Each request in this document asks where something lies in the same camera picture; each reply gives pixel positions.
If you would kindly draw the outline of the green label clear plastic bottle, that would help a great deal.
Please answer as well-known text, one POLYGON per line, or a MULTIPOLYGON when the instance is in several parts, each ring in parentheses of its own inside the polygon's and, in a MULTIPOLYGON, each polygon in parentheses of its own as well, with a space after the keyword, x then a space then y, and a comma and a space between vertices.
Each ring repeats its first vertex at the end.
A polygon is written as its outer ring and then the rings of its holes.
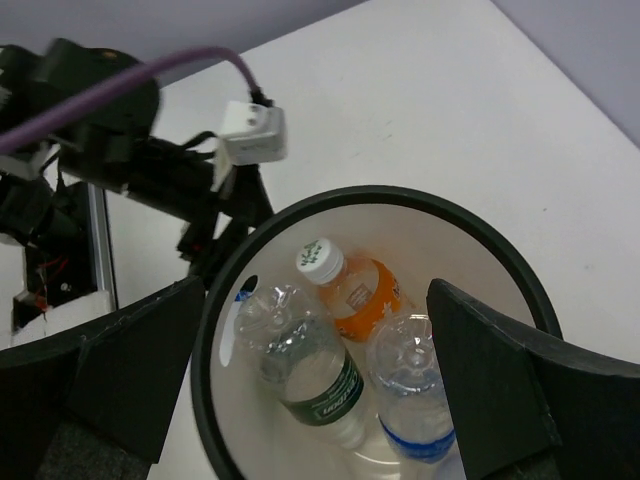
POLYGON ((328 310, 295 285, 257 288, 241 305, 235 339, 260 382, 322 441, 366 438, 365 381, 328 310))

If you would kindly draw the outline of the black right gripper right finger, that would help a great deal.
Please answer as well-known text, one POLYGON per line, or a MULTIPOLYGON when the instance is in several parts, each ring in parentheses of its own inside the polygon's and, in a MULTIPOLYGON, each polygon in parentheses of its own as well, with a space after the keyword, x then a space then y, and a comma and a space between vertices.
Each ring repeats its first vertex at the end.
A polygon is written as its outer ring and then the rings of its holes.
POLYGON ((636 479, 639 367, 435 279, 437 357, 469 479, 636 479))

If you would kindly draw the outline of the orange juice bottle white cap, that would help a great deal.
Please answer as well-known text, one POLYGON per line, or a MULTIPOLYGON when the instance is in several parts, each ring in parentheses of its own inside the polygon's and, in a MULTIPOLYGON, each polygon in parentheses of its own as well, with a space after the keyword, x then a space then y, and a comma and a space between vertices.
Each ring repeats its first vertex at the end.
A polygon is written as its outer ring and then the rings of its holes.
POLYGON ((339 333, 353 342, 366 342, 385 317, 415 308, 385 264, 367 256, 347 255, 327 238, 304 245, 295 264, 316 286, 339 333))

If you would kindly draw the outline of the blue label white cap bottle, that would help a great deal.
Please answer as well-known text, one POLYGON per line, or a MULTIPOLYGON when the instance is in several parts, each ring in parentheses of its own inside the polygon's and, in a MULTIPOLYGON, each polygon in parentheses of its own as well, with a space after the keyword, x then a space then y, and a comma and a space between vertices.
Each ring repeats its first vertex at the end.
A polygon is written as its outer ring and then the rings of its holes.
POLYGON ((366 369, 382 430, 399 455, 435 464, 456 440, 426 314, 380 321, 369 336, 366 369))

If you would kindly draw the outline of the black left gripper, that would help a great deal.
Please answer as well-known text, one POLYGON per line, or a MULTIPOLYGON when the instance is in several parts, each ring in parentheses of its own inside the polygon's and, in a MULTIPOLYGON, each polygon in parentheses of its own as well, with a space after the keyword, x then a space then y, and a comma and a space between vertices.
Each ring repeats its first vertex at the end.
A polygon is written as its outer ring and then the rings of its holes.
POLYGON ((212 280, 223 264, 274 210, 256 165, 224 174, 222 148, 199 152, 215 139, 203 131, 183 144, 153 136, 111 141, 98 135, 85 148, 63 145, 60 168, 186 223, 176 246, 189 273, 212 280))

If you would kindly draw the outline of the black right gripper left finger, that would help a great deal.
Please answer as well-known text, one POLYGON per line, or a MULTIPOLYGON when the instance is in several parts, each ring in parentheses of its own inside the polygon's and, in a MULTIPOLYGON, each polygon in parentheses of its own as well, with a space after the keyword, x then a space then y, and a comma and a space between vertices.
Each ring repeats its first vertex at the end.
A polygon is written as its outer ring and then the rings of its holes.
POLYGON ((190 277, 2 351, 2 478, 146 478, 161 456, 203 304, 203 284, 190 277))

